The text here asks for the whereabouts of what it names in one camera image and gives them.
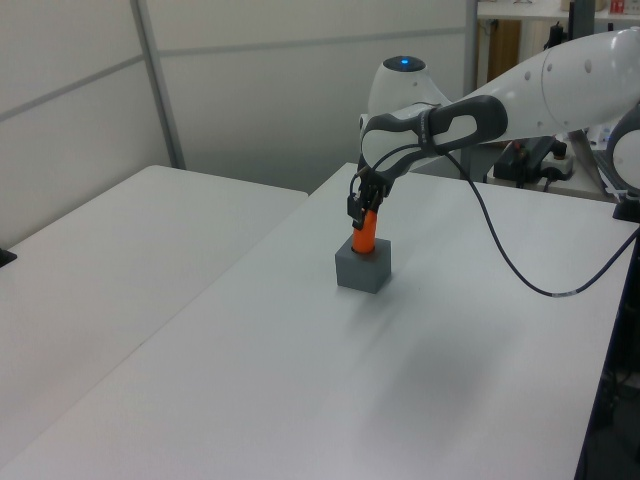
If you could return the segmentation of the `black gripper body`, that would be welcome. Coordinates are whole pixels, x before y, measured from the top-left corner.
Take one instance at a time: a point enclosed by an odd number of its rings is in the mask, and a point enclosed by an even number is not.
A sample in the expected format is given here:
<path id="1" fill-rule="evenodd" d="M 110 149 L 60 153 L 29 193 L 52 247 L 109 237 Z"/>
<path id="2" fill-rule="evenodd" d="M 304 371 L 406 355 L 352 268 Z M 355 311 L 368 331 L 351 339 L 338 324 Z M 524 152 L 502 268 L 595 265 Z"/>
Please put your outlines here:
<path id="1" fill-rule="evenodd" d="M 362 167 L 357 176 L 360 179 L 358 199 L 361 201 L 380 201 L 387 198 L 391 192 L 395 179 L 386 173 L 380 173 L 371 167 Z"/>

